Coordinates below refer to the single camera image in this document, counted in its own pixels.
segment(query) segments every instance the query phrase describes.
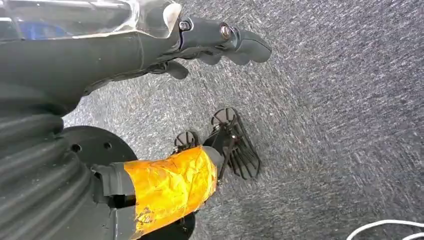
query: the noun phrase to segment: hole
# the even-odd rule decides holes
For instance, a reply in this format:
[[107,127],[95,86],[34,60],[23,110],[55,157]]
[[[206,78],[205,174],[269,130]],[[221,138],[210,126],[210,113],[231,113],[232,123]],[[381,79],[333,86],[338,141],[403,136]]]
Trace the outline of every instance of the hole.
[[111,145],[111,143],[110,143],[110,142],[105,142],[105,143],[103,144],[103,147],[104,147],[106,150],[109,150],[109,149],[111,149],[111,148],[112,148],[112,145]]
[[72,150],[72,152],[74,153],[79,153],[81,152],[81,146],[78,144],[73,144],[72,146],[70,146],[70,149]]

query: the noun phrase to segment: white cable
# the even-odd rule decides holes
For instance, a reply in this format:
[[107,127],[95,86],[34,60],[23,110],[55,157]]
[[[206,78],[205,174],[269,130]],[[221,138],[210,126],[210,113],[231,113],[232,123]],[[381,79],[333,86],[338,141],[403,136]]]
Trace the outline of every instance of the white cable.
[[[353,231],[346,238],[346,240],[352,240],[360,232],[367,230],[367,229],[370,229],[370,228],[374,228],[376,226],[384,225],[384,224],[402,224],[402,225],[424,228],[424,223],[418,223],[418,222],[414,222],[414,221],[404,221],[404,220],[394,220],[394,219],[381,220],[381,221],[372,222],[372,223],[369,223],[369,224],[366,224],[366,225],[363,225],[363,226],[357,228],[355,231]],[[410,238],[413,235],[407,236],[407,240],[413,240],[413,239],[422,237],[421,235],[419,235],[419,236],[415,236],[414,238]]]
[[414,239],[421,238],[421,237],[424,238],[424,232],[419,232],[419,233],[409,235],[407,237],[402,238],[402,240],[414,240]]

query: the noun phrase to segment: metal screw head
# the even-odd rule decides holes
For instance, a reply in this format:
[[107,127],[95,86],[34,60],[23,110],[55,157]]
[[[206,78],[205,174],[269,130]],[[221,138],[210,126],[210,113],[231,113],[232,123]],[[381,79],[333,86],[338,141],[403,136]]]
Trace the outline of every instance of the metal screw head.
[[221,27],[219,29],[219,32],[221,33],[221,36],[224,39],[229,39],[231,36],[231,29],[225,22],[221,23]]
[[188,21],[180,21],[178,26],[181,31],[188,31],[192,28]]

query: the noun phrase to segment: yellow tape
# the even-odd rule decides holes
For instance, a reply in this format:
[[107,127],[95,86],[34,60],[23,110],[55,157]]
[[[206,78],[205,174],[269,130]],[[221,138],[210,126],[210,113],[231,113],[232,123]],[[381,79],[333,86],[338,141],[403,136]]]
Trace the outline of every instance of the yellow tape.
[[160,161],[124,164],[135,189],[138,239],[196,211],[215,192],[217,168],[202,147]]

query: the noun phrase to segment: blue object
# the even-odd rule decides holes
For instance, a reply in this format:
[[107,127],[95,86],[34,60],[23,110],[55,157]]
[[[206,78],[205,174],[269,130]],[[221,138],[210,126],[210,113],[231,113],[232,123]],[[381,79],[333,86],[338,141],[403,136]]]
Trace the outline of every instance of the blue object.
[[69,36],[62,28],[42,22],[20,22],[19,28],[26,40],[46,40]]

